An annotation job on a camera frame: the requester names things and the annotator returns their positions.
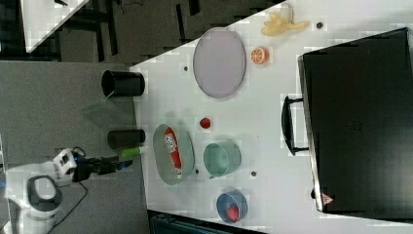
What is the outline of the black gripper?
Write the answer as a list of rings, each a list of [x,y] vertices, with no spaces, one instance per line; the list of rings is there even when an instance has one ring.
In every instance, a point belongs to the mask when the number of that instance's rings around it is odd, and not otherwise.
[[[73,182],[86,180],[94,172],[94,164],[100,165],[97,167],[96,173],[98,175],[107,175],[118,172],[132,165],[132,160],[119,162],[118,156],[113,157],[99,157],[87,159],[84,157],[77,157],[75,159],[77,167],[72,177]]]

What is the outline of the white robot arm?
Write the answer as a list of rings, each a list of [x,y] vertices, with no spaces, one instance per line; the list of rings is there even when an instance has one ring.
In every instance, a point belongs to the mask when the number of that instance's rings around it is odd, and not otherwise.
[[[6,171],[5,198],[19,209],[16,234],[49,234],[63,202],[62,186],[87,180],[91,174],[112,174],[132,165],[132,160],[60,156],[41,164]]]

